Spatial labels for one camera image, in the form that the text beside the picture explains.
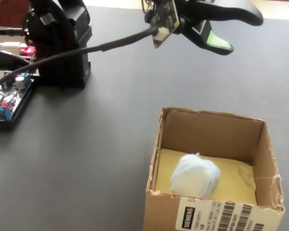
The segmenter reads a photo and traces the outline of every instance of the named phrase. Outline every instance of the barcode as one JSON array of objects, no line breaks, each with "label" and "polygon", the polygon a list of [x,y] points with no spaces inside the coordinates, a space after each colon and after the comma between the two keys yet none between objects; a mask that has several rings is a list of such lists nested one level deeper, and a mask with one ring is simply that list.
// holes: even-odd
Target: barcode
[{"label": "barcode", "polygon": [[231,222],[231,217],[232,217],[234,209],[235,209],[235,203],[228,203],[228,202],[225,203],[225,206],[223,208],[222,218],[221,218],[217,231],[228,230],[228,226]]},{"label": "barcode", "polygon": [[242,213],[236,225],[236,231],[244,231],[246,223],[250,217],[251,209],[251,206],[243,205]]},{"label": "barcode", "polygon": [[264,228],[263,224],[255,224],[255,228],[253,231],[262,231]]}]

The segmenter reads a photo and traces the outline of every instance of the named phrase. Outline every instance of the siemens logo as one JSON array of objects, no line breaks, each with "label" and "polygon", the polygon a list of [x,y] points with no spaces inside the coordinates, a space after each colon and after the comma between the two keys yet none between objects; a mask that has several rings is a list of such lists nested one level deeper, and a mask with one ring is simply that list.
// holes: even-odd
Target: siemens logo
[{"label": "siemens logo", "polygon": [[182,228],[191,229],[194,219],[195,208],[185,207]]}]

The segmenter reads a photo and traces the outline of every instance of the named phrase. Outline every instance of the yellow foam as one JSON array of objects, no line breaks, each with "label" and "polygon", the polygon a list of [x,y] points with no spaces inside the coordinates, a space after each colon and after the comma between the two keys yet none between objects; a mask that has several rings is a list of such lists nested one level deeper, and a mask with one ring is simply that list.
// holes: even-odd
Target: yellow foam
[{"label": "yellow foam", "polygon": [[[172,194],[170,178],[180,158],[186,154],[168,149],[160,151],[156,191]],[[221,171],[219,184],[210,199],[257,205],[252,166],[237,160],[200,157],[212,161]]]}]

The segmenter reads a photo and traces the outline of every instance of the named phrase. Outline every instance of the table surface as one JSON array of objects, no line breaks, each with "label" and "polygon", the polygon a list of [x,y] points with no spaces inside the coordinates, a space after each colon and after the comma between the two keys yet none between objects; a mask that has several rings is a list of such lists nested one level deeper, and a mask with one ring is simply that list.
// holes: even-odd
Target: table surface
[{"label": "table surface", "polygon": [[[140,10],[89,7],[89,46],[145,29]],[[0,133],[0,231],[141,231],[162,107],[268,121],[289,231],[289,21],[213,23],[219,56],[173,35],[90,54],[85,90],[38,88],[19,126]]]}]

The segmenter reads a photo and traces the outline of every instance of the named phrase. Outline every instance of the white object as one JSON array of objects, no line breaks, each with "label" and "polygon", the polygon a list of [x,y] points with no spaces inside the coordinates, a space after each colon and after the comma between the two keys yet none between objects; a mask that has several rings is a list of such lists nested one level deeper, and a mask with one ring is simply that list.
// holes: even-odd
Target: white object
[{"label": "white object", "polygon": [[170,190],[179,196],[209,198],[220,180],[221,171],[199,154],[181,157],[170,180]]},{"label": "white object", "polygon": [[17,76],[15,78],[15,86],[19,89],[25,88],[25,77],[23,76]]},{"label": "white object", "polygon": [[26,48],[27,45],[21,42],[3,42],[0,43],[0,50],[3,51],[17,51],[19,53],[19,49]]},{"label": "white object", "polygon": [[169,29],[165,27],[160,27],[158,29],[158,34],[153,38],[157,41],[163,41],[169,35]]}]

